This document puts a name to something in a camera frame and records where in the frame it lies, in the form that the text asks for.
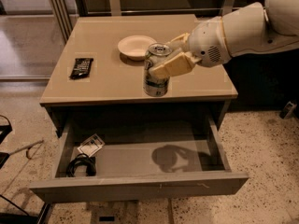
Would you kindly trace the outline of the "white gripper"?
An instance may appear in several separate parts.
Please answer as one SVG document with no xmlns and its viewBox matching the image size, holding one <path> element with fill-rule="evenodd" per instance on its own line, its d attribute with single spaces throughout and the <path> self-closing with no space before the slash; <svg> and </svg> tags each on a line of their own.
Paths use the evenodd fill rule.
<svg viewBox="0 0 299 224">
<path fill-rule="evenodd" d="M 213 67 L 231 60 L 220 16 L 200 21 L 190 34 L 179 35 L 167 42 L 166 45 L 172 50 L 189 51 L 168 56 L 152 67 L 150 74 L 158 79 L 190 73 L 197 64 Z"/>
</svg>

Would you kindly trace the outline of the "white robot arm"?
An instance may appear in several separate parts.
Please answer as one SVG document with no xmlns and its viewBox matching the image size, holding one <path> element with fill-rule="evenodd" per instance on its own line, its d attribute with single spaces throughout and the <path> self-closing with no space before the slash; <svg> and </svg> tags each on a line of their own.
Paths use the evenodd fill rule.
<svg viewBox="0 0 299 224">
<path fill-rule="evenodd" d="M 264 0 L 199 23 L 168 43 L 173 52 L 151 67 L 157 78 L 213 67 L 244 54 L 271 54 L 299 47 L 299 0 Z"/>
</svg>

